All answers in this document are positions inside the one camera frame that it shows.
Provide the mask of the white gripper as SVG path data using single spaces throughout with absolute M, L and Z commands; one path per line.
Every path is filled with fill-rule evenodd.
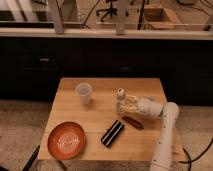
M 133 95 L 127 95 L 127 100 L 131 103 L 137 102 L 137 107 L 130 106 L 121 106 L 118 108 L 119 114 L 125 114 L 125 113 L 140 113 L 142 116 L 150 117 L 150 118 L 160 118 L 162 111 L 163 111 L 163 105 L 150 100 L 148 98 L 139 98 L 137 96 Z

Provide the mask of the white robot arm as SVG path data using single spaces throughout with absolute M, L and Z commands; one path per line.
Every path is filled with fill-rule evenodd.
M 133 118 L 161 119 L 162 127 L 151 160 L 150 171 L 170 171 L 172 164 L 173 133 L 179 116 L 179 107 L 174 102 L 160 104 L 149 98 L 123 96 L 117 98 L 117 112 Z

